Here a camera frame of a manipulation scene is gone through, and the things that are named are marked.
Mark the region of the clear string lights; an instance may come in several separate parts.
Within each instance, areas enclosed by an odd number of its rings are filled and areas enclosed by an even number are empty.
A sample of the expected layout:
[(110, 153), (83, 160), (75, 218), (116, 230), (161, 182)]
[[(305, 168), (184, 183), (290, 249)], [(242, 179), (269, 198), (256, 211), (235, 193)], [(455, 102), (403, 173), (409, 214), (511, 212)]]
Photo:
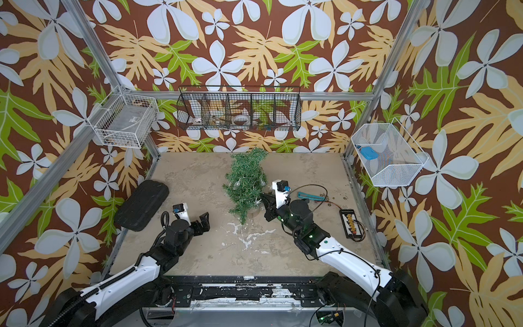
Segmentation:
[(241, 177), (223, 187), (233, 202), (255, 202), (267, 186), (266, 177)]

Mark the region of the small green christmas tree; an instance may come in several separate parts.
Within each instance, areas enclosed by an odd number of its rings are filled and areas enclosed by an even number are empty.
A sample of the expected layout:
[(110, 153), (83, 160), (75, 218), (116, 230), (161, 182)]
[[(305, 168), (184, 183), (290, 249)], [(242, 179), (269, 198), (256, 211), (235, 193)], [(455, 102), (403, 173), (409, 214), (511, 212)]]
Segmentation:
[(234, 205), (230, 214), (242, 225), (245, 225), (249, 212), (262, 201), (267, 177), (261, 163), (267, 155), (268, 152), (261, 148), (232, 155), (231, 170), (226, 174), (227, 183), (223, 189)]

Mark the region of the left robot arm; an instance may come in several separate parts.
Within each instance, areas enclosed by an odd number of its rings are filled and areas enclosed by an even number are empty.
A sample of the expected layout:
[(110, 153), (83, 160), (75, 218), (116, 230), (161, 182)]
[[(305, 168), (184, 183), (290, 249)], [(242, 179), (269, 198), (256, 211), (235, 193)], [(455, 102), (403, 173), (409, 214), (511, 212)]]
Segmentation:
[(176, 219), (157, 236), (148, 252), (124, 271), (76, 291), (62, 292), (41, 326), (113, 326), (131, 313), (166, 296), (171, 283), (163, 275), (185, 253), (193, 237), (211, 229), (209, 214), (189, 222)]

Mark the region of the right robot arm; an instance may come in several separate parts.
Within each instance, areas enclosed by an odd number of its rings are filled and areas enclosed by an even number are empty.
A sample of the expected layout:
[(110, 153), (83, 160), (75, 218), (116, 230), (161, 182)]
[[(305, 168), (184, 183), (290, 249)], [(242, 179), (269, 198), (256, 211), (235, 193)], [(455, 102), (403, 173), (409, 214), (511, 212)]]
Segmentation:
[(429, 307), (407, 273), (379, 267), (346, 249), (313, 221), (305, 200), (290, 200), (285, 192), (277, 192), (263, 194), (261, 201), (266, 220), (279, 221), (308, 260), (335, 268), (317, 282), (324, 306), (352, 307), (380, 326), (424, 323)]

